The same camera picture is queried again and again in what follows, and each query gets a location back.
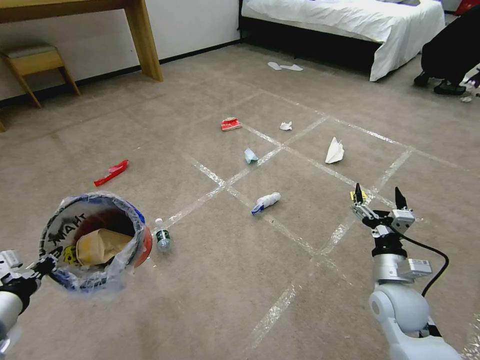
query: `white bedsheet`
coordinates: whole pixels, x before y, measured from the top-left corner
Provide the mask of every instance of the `white bedsheet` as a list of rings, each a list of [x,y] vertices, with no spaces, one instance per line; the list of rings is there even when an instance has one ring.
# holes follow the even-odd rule
[[[377,0],[244,0],[241,14],[381,43],[370,71],[370,81],[376,81],[413,59],[445,27],[442,4],[420,1],[408,6]]]

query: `white plastic bottle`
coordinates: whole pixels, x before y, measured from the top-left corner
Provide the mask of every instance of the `white plastic bottle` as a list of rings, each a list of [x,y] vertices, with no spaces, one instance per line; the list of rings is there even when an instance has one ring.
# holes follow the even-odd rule
[[[170,233],[164,227],[164,221],[161,218],[155,220],[155,228],[153,229],[153,238],[156,240],[158,250],[165,253],[170,250],[172,240],[170,240]]]

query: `bed frame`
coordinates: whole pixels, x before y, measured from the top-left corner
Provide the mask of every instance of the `bed frame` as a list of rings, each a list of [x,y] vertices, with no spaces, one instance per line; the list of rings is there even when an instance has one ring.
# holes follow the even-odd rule
[[[238,4],[240,41],[292,53],[370,73],[374,54],[381,44],[326,32],[303,29],[242,16]]]

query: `wooden stool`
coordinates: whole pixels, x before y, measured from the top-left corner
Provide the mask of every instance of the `wooden stool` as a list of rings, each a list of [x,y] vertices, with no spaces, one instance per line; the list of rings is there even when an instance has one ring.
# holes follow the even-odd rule
[[[75,94],[80,95],[77,84],[75,84],[75,81],[72,79],[55,46],[41,44],[4,50],[2,51],[1,58],[16,77],[23,90],[31,96],[37,108],[41,108],[42,105],[25,81],[25,75],[58,69],[65,83],[70,84]]]

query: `black shoe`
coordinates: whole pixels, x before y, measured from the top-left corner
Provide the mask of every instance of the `black shoe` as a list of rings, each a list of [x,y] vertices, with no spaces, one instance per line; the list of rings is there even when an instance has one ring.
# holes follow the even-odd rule
[[[429,83],[430,76],[427,75],[425,71],[422,71],[420,75],[418,75],[414,80],[413,83],[418,87],[426,87]]]
[[[462,95],[467,88],[452,84],[448,80],[443,80],[440,85],[435,86],[433,91],[440,95]]]

